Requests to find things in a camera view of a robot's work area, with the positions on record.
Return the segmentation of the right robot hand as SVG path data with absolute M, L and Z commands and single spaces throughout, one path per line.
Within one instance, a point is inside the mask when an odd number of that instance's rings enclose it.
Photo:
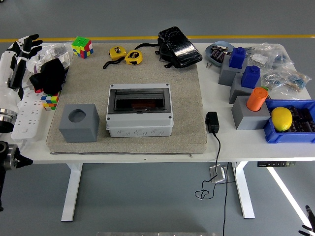
M 302 227 L 306 229 L 308 232 L 299 230 L 298 233 L 303 236 L 314 236 L 315 235 L 315 215 L 313 214 L 313 211 L 308 205 L 305 206 L 305 209 L 306 209 L 306 215 L 307 215 L 307 218 L 311 227 L 302 225 Z

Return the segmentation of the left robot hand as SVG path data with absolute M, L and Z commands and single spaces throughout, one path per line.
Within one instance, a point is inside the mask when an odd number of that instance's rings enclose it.
M 0 107 L 19 112 L 22 100 L 22 80 L 28 61 L 42 50 L 38 34 L 25 36 L 15 41 L 0 58 Z

